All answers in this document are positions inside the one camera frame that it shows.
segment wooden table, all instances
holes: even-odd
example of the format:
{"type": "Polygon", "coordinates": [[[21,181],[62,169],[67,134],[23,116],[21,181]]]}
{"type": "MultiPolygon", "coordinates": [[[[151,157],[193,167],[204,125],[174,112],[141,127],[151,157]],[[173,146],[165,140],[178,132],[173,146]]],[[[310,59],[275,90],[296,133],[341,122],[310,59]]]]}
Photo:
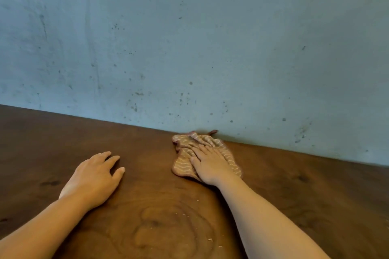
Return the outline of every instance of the wooden table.
{"type": "MultiPolygon", "coordinates": [[[[1,105],[0,129],[1,237],[57,199],[81,161],[112,151],[119,188],[56,258],[246,257],[219,191],[171,172],[173,133],[1,105]]],[[[228,146],[245,182],[333,259],[389,258],[389,168],[228,146]]]]}

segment concrete wall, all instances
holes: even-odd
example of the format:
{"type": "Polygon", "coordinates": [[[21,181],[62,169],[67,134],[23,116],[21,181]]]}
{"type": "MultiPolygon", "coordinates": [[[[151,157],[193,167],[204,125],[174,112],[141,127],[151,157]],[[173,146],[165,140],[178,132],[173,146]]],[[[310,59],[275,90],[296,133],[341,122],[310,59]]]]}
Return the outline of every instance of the concrete wall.
{"type": "Polygon", "coordinates": [[[389,0],[0,0],[0,104],[389,165],[388,30],[389,0]]]}

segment wood grain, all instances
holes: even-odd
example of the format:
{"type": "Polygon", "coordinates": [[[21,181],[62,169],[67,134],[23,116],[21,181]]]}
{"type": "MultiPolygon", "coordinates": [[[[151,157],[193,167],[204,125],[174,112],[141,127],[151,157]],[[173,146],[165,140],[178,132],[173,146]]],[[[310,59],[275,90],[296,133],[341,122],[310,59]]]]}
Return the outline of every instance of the wood grain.
{"type": "MultiPolygon", "coordinates": [[[[0,106],[0,236],[58,198],[76,166],[119,154],[126,173],[56,258],[246,258],[219,191],[175,176],[173,133],[0,106]]],[[[333,259],[389,258],[389,169],[227,143],[245,182],[333,259]]]]}

